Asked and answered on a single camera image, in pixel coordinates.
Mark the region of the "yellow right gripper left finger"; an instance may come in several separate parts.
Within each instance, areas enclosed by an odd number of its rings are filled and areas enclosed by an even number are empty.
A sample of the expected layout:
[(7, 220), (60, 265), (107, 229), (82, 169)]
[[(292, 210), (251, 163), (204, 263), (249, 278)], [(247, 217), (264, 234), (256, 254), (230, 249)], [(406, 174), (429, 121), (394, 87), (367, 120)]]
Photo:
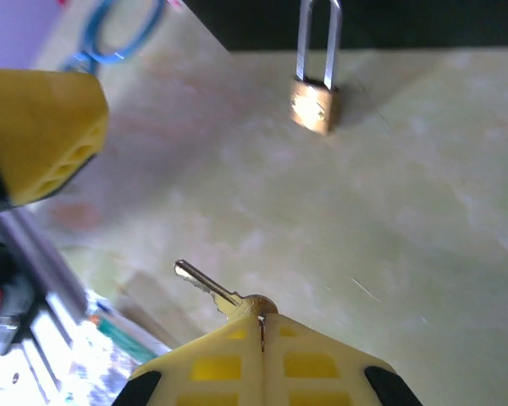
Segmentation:
[(138, 367), (112, 406), (263, 406), (261, 325), (254, 315)]

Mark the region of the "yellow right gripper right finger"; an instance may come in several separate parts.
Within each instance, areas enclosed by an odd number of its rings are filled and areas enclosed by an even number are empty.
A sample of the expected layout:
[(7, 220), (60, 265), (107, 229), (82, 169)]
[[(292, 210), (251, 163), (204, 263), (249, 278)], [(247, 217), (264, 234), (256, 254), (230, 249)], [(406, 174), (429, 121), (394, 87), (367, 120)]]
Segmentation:
[(268, 315), (264, 406), (423, 406), (387, 362), (284, 315)]

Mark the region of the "small brass key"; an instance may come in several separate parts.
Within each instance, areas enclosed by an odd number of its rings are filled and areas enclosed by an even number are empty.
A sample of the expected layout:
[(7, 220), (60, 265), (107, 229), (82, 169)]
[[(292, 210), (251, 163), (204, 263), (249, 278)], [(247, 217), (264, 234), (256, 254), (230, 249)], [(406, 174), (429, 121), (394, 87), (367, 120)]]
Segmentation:
[(174, 272), (209, 294), (218, 311), (226, 316), (229, 324), (249, 316), (265, 318), (269, 314), (279, 313), (276, 304), (271, 299), (259, 294), (242, 296), (237, 292), (230, 292), (186, 260), (177, 260), (174, 263)]

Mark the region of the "brass padlock with long shackle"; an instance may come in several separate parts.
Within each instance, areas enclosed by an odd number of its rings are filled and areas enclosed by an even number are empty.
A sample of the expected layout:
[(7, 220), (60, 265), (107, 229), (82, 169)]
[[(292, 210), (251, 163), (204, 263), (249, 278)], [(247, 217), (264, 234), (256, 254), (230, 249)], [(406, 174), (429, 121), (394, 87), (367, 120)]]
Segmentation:
[(334, 71), (340, 49), (342, 5), (340, 0), (328, 0), (330, 13), (324, 75), (321, 80), (314, 80), (306, 75), (306, 57), (310, 49), (312, 12), (316, 1), (301, 0), (290, 116), (305, 129), (327, 134), (333, 125), (336, 108)]

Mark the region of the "teal pen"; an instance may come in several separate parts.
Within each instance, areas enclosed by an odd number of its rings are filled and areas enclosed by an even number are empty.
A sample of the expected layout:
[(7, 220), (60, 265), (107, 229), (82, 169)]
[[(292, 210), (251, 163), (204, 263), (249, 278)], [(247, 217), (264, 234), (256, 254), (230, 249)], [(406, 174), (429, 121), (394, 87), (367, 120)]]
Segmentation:
[(96, 304), (95, 311), (91, 315), (91, 321), (97, 326), (100, 333), (110, 338), (118, 348), (135, 361), (144, 364), (157, 357), (154, 351), (127, 332), (125, 326), (120, 326), (115, 314), (105, 305)]

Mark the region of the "grey aluminium frame bar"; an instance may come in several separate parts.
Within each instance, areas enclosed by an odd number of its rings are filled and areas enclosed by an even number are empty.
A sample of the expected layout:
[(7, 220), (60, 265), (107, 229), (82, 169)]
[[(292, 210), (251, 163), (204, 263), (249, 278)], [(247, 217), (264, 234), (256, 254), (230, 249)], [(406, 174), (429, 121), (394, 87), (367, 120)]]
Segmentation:
[(20, 207), (0, 213), (0, 243), (43, 293), (58, 296), (75, 323), (85, 319), (88, 301), (84, 285), (31, 211)]

